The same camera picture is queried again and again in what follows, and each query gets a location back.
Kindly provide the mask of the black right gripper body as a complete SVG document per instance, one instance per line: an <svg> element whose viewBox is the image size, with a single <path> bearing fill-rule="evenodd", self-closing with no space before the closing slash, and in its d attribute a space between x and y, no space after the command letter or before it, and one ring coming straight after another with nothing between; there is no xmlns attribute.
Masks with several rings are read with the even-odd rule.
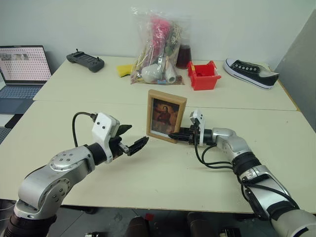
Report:
<svg viewBox="0 0 316 237"><path fill-rule="evenodd" d="M199 144L199 126L194 123L188 128L189 144L197 146Z"/></svg>

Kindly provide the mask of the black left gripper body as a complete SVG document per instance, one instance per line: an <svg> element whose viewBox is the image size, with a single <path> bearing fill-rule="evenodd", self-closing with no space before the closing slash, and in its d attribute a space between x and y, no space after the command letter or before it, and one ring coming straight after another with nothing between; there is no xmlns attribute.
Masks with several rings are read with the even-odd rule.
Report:
<svg viewBox="0 0 316 237"><path fill-rule="evenodd" d="M118 130L116 135L110 139L109 146L113 155L113 159L120 157L123 153L128 154L128 146L121 143L122 138L118 136Z"/></svg>

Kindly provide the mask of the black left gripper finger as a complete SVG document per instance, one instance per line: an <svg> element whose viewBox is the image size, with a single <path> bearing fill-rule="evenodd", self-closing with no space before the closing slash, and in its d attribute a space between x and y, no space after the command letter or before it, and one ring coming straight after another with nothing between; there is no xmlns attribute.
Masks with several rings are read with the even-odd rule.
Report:
<svg viewBox="0 0 316 237"><path fill-rule="evenodd" d="M133 154L140 151L147 144L148 140L149 140L149 137L144 136L140 138L139 140L137 140L136 142L134 142L133 145L128 147L128 156L132 156Z"/></svg>
<svg viewBox="0 0 316 237"><path fill-rule="evenodd" d="M132 125L130 125L130 124L120 125L118 128L118 136L123 135L126 131L128 131L131 128L132 128Z"/></svg>

